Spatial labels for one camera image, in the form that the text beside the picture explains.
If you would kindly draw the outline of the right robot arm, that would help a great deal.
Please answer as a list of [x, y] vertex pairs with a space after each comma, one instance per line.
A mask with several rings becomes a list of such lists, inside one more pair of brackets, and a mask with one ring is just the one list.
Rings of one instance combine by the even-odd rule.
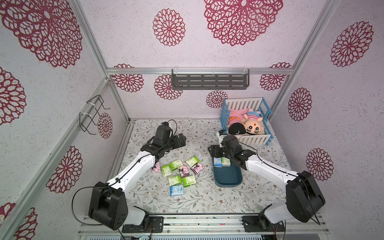
[[264, 177], [285, 191], [286, 200], [265, 207], [259, 220], [265, 224], [277, 224], [290, 219], [306, 223], [316, 218], [316, 213], [326, 204], [315, 177], [307, 172], [289, 171], [264, 160], [258, 151], [229, 135], [219, 145], [211, 145], [208, 151], [213, 158], [225, 157], [236, 166]]

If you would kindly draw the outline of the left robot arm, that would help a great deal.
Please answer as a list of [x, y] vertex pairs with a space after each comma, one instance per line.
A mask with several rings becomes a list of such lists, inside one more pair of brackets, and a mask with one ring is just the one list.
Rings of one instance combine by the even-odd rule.
[[146, 230], [150, 224], [149, 212], [129, 207], [126, 193], [166, 152], [185, 145], [186, 137], [183, 134], [175, 134], [168, 123], [162, 123], [155, 136], [140, 148], [138, 155], [126, 168], [106, 183], [94, 185], [88, 216], [112, 230], [119, 230], [125, 225]]

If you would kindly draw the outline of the pink kuromi pack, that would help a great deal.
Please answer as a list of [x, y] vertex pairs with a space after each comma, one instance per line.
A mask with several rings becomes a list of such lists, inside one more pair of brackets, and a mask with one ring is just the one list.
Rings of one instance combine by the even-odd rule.
[[190, 172], [186, 166], [180, 166], [178, 168], [181, 178], [190, 176]]
[[204, 166], [199, 162], [197, 164], [195, 164], [194, 166], [191, 167], [191, 170], [192, 172], [197, 175], [199, 174], [200, 172], [202, 172], [204, 169]]

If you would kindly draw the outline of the green tissue pack top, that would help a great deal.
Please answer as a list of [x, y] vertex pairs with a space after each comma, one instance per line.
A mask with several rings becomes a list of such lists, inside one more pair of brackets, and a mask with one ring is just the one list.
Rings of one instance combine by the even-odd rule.
[[222, 157], [222, 167], [230, 167], [231, 160], [225, 157]]

